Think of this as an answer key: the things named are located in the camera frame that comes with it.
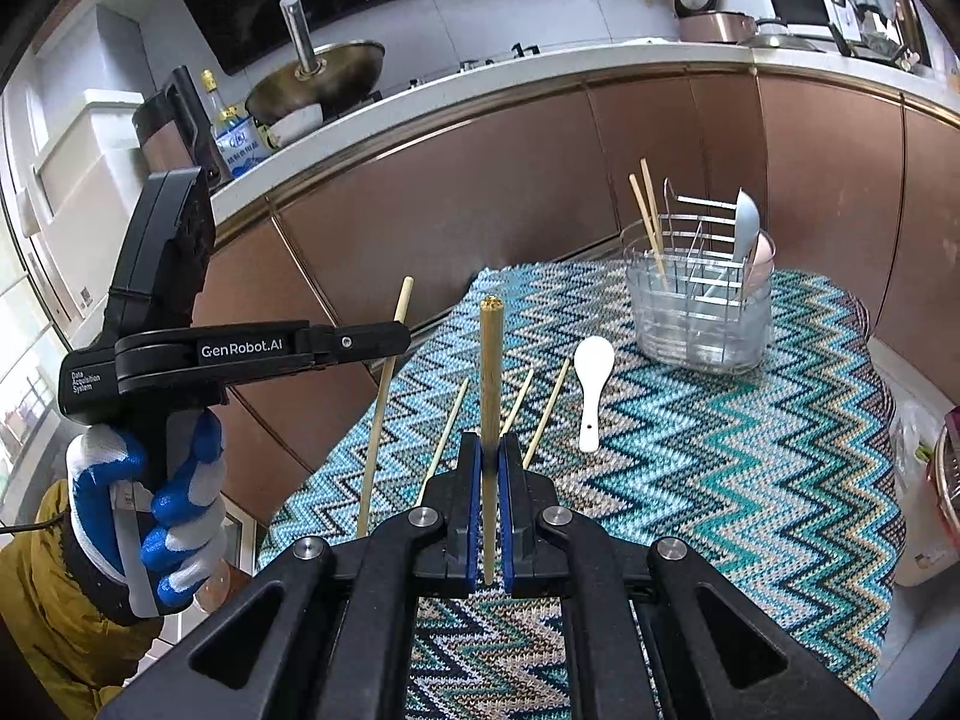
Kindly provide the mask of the yellow jacket forearm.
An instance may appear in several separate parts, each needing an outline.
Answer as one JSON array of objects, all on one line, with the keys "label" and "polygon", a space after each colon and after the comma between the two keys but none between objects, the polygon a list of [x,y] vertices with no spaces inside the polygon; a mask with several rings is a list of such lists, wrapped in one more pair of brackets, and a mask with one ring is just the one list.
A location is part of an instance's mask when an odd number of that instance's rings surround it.
[{"label": "yellow jacket forearm", "polygon": [[117,624],[68,572],[64,527],[20,533],[2,548],[2,619],[34,676],[68,718],[93,718],[139,671],[159,619]]}]

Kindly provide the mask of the blue white gloved left hand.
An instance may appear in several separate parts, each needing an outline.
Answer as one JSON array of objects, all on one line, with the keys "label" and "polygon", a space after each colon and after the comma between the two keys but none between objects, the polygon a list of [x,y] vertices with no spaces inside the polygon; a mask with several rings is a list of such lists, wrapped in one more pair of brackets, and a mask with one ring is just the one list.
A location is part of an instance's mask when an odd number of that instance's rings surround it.
[{"label": "blue white gloved left hand", "polygon": [[220,420],[206,408],[167,418],[163,466],[172,476],[154,493],[148,460],[139,439],[105,424],[76,436],[65,455],[65,566],[121,626],[187,608],[224,553]]}]

